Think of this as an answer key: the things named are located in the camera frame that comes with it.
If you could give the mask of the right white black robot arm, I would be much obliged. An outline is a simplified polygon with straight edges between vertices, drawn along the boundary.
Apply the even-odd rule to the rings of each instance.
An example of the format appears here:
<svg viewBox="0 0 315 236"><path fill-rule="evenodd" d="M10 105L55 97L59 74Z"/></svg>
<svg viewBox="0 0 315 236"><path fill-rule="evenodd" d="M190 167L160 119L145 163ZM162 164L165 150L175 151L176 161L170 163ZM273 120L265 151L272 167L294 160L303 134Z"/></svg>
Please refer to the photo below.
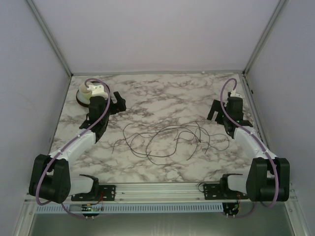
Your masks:
<svg viewBox="0 0 315 236"><path fill-rule="evenodd" d="M207 116L224 126L226 133L252 160L246 174L224 174L220 192L228 198L233 193L245 194L253 202L285 202L289 198L290 164L272 153L258 138L253 125L243 119L243 100L228 97L227 102L214 100Z"/></svg>

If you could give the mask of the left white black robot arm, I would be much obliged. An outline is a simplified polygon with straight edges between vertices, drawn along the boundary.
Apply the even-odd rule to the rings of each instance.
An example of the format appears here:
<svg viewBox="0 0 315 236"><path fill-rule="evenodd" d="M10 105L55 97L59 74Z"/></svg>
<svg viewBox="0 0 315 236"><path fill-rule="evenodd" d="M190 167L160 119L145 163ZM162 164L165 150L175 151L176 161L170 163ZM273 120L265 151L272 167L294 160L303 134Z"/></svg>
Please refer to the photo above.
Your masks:
<svg viewBox="0 0 315 236"><path fill-rule="evenodd" d="M61 149L35 158L29 194L58 204L67 197L73 201L97 201L102 188L98 178L80 174L73 176L70 166L94 144L106 131L109 117L126 110L126 101L116 91L116 102L102 96L90 98L89 112L79 127L79 133Z"/></svg>

